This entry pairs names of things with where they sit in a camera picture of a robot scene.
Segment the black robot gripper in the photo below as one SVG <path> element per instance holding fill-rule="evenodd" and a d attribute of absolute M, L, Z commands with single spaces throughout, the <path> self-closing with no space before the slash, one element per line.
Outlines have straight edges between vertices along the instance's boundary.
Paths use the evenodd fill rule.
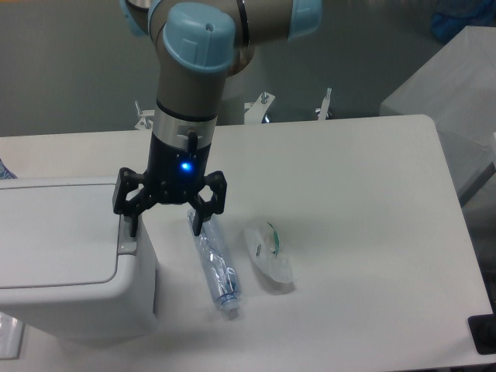
<path fill-rule="evenodd" d="M 202 225 L 214 214 L 224 212 L 224 173 L 217 170 L 204 175 L 216 122 L 216 115 L 183 115 L 157 103 L 146 172 L 138 174 L 122 167 L 112 196 L 113 212 L 130 223 L 131 237 L 136 237 L 139 216 L 158 202 L 188 202 L 195 210 L 195 236 L 201 234 Z M 212 193 L 208 201 L 200 195 L 205 187 Z"/>

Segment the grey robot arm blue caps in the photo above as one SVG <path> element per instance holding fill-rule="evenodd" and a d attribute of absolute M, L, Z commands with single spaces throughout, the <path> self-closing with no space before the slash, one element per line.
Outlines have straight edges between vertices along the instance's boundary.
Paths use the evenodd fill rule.
<path fill-rule="evenodd" d="M 226 78 L 236 53 L 315 32 L 320 1 L 123 1 L 130 29 L 147 35 L 160 64 L 146 170 L 118 173 L 112 205 L 137 234 L 155 205 L 188 203 L 193 233 L 224 211 L 227 182 L 206 172 Z"/>

